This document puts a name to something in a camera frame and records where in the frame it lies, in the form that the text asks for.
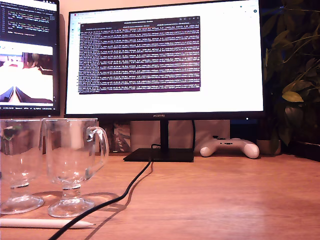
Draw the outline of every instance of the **monitor bezel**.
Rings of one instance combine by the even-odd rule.
[[[0,119],[15,118],[15,117],[46,117],[59,116],[60,111],[60,0],[51,0],[56,4],[56,58],[57,58],[57,86],[56,86],[56,107],[52,110],[15,110],[15,109],[1,109]]]
[[[154,112],[154,113],[91,113],[91,114],[70,114],[67,113],[67,98],[68,98],[68,67],[69,67],[69,47],[70,47],[70,20],[72,14],[81,13],[94,13],[102,11],[114,11],[114,10],[128,10],[128,9],[145,9],[154,7],[169,7],[169,6],[181,6],[181,5],[198,5],[206,3],[220,3],[220,2],[239,2],[241,0],[209,0],[209,1],[197,1],[197,2],[183,2],[183,3],[172,3],[172,4],[157,4],[157,5],[144,5],[144,6],[131,6],[131,7],[120,7],[120,8],[105,8],[105,9],[93,9],[93,10],[78,10],[70,11],[68,15],[68,37],[67,37],[67,50],[66,50],[66,79],[65,79],[65,102],[64,102],[64,117],[65,118],[98,118],[102,121],[160,121],[160,120],[230,120],[230,119],[259,119],[263,118],[265,113],[265,95],[264,87],[262,84],[262,99],[263,99],[263,110],[262,111],[216,111],[216,112],[179,112],[179,113],[168,113],[168,112]],[[258,1],[259,14],[261,14],[261,5]],[[260,26],[262,26],[261,16],[259,18]],[[263,40],[262,32],[260,27],[260,45],[261,45],[261,62],[263,63]],[[264,79],[264,68],[261,64],[262,79]]]

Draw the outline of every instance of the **monitor base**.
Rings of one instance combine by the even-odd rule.
[[[162,151],[160,148],[139,148],[126,156],[125,162],[175,162],[193,163],[194,151],[192,148],[169,148]]]

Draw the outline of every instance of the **white stylus pen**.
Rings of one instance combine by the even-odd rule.
[[[0,218],[0,227],[60,229],[70,221],[69,219]],[[78,221],[70,228],[82,229],[92,225],[94,224],[88,221]]]

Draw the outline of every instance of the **white game controller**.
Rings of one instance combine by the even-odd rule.
[[[240,138],[217,138],[214,136],[212,140],[204,144],[200,149],[200,154],[202,157],[209,157],[218,149],[239,149],[250,159],[256,159],[260,153],[258,146],[251,141]]]

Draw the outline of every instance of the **clear glass cup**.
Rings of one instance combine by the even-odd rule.
[[[48,208],[52,217],[72,218],[92,208],[81,196],[81,184],[89,180],[107,161],[106,132],[97,118],[44,118],[47,175],[62,185],[62,198]],[[100,157],[95,156],[100,143]]]
[[[9,182],[11,195],[1,204],[1,214],[21,214],[44,204],[28,191],[42,168],[41,119],[0,119],[1,181]]]

